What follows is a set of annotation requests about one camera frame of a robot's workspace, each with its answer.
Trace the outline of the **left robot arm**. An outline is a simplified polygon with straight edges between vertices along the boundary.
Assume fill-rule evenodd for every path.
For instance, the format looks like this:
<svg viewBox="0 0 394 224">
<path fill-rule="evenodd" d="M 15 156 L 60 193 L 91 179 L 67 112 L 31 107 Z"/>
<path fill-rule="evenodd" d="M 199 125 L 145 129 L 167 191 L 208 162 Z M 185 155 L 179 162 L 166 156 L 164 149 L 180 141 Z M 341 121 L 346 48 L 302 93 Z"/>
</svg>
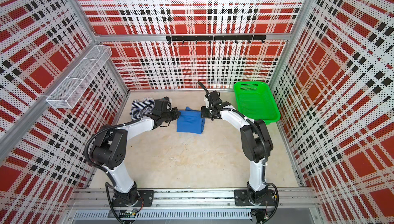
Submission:
<svg viewBox="0 0 394 224">
<path fill-rule="evenodd" d="M 176 107 L 172 107 L 169 97 L 156 99 L 145 105 L 136 119 L 101 127 L 87 141 L 83 155 L 87 162 L 108 176 L 116 193 L 130 198 L 136 194 L 137 186 L 124 164 L 128 140 L 171 123 L 180 114 Z"/>
</svg>

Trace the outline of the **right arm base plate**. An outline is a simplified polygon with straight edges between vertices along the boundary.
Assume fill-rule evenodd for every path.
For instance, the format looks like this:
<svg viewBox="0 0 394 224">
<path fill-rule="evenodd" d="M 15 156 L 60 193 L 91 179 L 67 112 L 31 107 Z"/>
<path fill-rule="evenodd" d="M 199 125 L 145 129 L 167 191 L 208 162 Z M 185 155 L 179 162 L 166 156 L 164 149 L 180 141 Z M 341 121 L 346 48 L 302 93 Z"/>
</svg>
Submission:
<svg viewBox="0 0 394 224">
<path fill-rule="evenodd" d="M 234 190 L 235 205 L 238 207 L 245 206 L 269 206 L 274 207 L 277 203 L 274 190 L 268 190 L 266 193 L 258 194 L 256 197 L 252 196 L 245 189 Z"/>
</svg>

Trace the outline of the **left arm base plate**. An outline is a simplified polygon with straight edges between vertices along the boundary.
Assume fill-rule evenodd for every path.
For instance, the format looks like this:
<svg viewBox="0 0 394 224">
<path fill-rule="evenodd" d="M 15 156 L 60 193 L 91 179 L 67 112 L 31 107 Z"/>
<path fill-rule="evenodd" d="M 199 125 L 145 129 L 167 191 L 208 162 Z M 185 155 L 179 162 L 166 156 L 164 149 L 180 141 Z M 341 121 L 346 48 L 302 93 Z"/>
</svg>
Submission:
<svg viewBox="0 0 394 224">
<path fill-rule="evenodd" d="M 131 190 L 129 193 L 121 193 L 114 190 L 111 203 L 114 207 L 150 207 L 153 201 L 152 190 Z"/>
</svg>

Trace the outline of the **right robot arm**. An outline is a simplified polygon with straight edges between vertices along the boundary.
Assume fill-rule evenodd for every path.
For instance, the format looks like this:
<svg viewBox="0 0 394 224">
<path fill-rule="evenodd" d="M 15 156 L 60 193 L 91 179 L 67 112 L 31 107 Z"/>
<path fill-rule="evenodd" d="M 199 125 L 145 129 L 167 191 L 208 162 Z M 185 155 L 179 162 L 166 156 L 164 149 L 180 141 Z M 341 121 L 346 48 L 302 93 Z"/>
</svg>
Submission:
<svg viewBox="0 0 394 224">
<path fill-rule="evenodd" d="M 250 161 L 248 188 L 253 193 L 265 191 L 269 186 L 265 178 L 266 166 L 273 150 L 266 123 L 261 119 L 251 119 L 236 110 L 229 102 L 223 102 L 218 91 L 204 91 L 205 105 L 201 107 L 201 117 L 225 120 L 239 130 L 243 153 Z"/>
</svg>

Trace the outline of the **blue white striped tank top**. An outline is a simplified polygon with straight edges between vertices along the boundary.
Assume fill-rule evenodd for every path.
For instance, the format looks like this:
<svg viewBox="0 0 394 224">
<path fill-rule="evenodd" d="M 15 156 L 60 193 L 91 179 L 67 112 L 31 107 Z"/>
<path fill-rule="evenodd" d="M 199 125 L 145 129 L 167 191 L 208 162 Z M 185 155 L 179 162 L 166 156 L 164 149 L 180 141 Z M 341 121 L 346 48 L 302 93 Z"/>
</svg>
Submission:
<svg viewBox="0 0 394 224">
<path fill-rule="evenodd" d="M 152 113 L 155 107 L 155 100 L 149 98 L 135 99 L 129 112 L 131 120 L 143 118 Z"/>
</svg>

